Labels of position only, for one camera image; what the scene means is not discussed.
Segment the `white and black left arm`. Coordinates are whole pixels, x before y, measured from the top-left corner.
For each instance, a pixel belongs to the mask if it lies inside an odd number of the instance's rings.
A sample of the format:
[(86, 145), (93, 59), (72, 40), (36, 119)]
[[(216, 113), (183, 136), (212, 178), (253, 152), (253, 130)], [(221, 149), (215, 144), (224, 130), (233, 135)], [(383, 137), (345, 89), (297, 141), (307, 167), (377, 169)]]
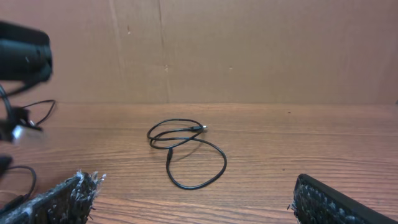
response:
[(49, 36), (8, 21), (1, 21), (1, 80), (21, 82), (22, 86), (7, 92), (1, 88), (6, 119), (1, 120), (1, 140), (18, 144), (23, 136), (41, 133), (42, 128), (29, 119), (29, 110), (12, 106), (9, 98), (47, 82), (53, 74)]

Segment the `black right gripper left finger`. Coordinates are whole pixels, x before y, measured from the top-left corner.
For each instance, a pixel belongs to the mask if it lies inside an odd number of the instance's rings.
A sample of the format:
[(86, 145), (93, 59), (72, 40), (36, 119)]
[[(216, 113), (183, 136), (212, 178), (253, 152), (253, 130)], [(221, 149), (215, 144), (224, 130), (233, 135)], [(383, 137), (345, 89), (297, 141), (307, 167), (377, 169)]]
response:
[(20, 195), (1, 209), (1, 224), (86, 224), (105, 177), (78, 171), (31, 200)]

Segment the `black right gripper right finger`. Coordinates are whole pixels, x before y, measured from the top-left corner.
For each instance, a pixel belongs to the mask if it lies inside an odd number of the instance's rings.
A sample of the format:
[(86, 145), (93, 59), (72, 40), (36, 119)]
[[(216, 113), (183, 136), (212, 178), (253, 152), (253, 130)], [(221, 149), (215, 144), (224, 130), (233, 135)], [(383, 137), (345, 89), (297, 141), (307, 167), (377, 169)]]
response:
[(300, 174), (287, 207), (300, 224), (397, 224), (307, 174)]

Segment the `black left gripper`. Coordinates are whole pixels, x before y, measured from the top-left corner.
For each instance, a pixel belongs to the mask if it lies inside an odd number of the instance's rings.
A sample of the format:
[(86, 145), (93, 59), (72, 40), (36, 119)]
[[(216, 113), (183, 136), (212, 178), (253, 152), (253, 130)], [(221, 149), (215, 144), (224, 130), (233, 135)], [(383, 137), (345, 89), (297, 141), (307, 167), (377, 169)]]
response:
[(42, 128), (29, 119), (30, 111), (23, 107), (12, 107), (11, 114), (1, 120), (1, 140), (10, 143), (22, 143), (37, 139)]

